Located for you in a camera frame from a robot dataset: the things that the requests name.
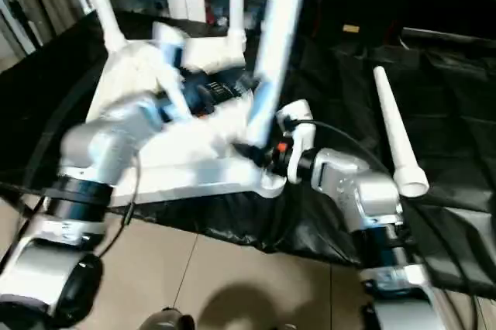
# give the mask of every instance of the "white cone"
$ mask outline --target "white cone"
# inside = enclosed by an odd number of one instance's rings
[[[374,68],[377,93],[381,101],[382,115],[386,125],[387,138],[391,148],[394,168],[394,182],[400,194],[405,197],[418,197],[427,193],[429,182],[424,170],[419,167],[408,134],[401,119],[388,76],[383,67]]]

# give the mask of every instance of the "yellow label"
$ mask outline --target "yellow label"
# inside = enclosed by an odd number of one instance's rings
[[[350,24],[345,24],[343,26],[343,32],[347,32],[347,33],[359,33],[360,32],[360,27],[359,26],[351,26]]]

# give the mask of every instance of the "white pole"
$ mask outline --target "white pole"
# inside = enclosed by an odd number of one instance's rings
[[[383,67],[374,68],[377,93],[381,101],[382,116],[386,126],[387,138],[391,148],[394,167],[394,182],[400,194],[405,197],[422,196],[429,190],[429,183],[424,170],[419,167],[408,134],[401,119],[400,111],[389,85],[388,76]]]
[[[245,139],[263,148],[267,144],[279,95],[286,77],[293,35],[302,0],[270,0],[267,4],[265,31],[257,57],[255,77],[260,84],[255,91],[253,108]]]
[[[126,38],[124,38],[117,20],[115,20],[110,0],[91,0],[91,3],[95,7],[102,24],[107,51],[111,53],[120,50],[126,45]]]
[[[243,52],[246,46],[244,0],[229,0],[229,44]]]

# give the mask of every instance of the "beige floor tile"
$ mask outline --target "beige floor tile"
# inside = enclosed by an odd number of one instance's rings
[[[479,305],[487,330],[496,330],[496,301],[479,298]]]
[[[108,218],[112,236],[119,220]],[[195,240],[192,233],[133,220],[105,256],[93,311],[77,328],[135,329],[152,313],[172,306]]]
[[[329,265],[199,236],[176,307],[199,330],[330,328]]]
[[[442,316],[444,323],[446,325],[446,330],[460,330],[460,326],[458,325],[458,321],[456,319],[455,314],[453,313],[453,309],[448,305],[445,296],[442,294],[441,290],[435,289],[436,296],[438,297],[439,303],[442,308]],[[451,297],[453,303],[456,306],[456,310],[460,313],[460,317],[462,318],[463,323],[465,324],[465,328],[471,328],[472,325],[472,307],[470,305],[470,299],[467,295],[461,293],[455,293],[453,291],[448,291],[449,296]],[[478,305],[478,315],[479,315],[479,327],[478,330],[486,330],[489,329],[486,326],[486,321],[484,316],[481,314],[481,306]]]
[[[355,269],[332,266],[332,330],[361,330],[360,309],[369,301]]]

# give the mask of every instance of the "black tablecloth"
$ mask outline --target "black tablecloth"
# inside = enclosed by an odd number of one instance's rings
[[[123,13],[118,20],[128,38],[150,38],[152,18]],[[217,35],[202,24],[169,23],[192,36]],[[256,49],[254,37],[246,52],[248,68],[253,67]],[[51,184],[60,138],[67,128],[84,121],[105,60],[102,33],[91,14],[0,75],[0,187],[38,193]],[[387,69],[412,145],[432,185],[429,194],[415,203],[441,227],[476,292],[496,298],[491,255],[495,251],[491,212],[496,184],[496,60],[396,47],[326,49],[311,40],[296,39],[281,105],[307,99],[316,119],[347,131],[391,168],[372,76],[377,64]],[[47,132],[44,127],[50,116],[68,95],[82,99],[69,112],[62,112],[64,119],[57,130]],[[53,136],[53,143],[33,184],[24,190],[23,170],[42,134]],[[343,138],[320,129],[315,146],[353,152]],[[435,269],[436,285],[465,291],[454,265],[423,220],[408,206],[405,214],[418,247]],[[267,253],[359,263],[338,208],[304,184],[289,184],[273,200],[229,194],[139,205],[136,215]]]

